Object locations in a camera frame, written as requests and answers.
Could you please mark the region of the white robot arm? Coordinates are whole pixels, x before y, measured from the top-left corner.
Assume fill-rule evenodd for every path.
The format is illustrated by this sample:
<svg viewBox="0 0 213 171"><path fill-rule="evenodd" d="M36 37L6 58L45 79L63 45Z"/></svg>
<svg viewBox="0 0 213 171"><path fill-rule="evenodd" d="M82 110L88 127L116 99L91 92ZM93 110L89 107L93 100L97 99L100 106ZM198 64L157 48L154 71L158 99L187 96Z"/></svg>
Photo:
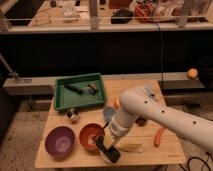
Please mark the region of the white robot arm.
<svg viewBox="0 0 213 171"><path fill-rule="evenodd" d="M139 117L152 120L213 153L213 121L162 105L143 86L123 91L119 103L120 108L108 125L109 144L106 144L106 135L98 136L95 140L97 148L109 162L116 163L119 160L121 153L115 145L129 133Z"/></svg>

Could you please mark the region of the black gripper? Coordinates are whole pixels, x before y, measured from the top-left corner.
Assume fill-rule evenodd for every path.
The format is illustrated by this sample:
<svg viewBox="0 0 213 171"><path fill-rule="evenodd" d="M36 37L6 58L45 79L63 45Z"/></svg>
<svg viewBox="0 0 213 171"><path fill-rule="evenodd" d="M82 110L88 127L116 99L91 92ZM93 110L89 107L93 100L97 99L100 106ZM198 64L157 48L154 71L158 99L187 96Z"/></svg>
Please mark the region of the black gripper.
<svg viewBox="0 0 213 171"><path fill-rule="evenodd" d="M103 159L106 162L116 163L120 159L121 153L114 146L111 146L109 148L106 148L104 146L104 137L103 136L99 136L95 140L95 145L99 149L101 155L103 156Z"/></svg>

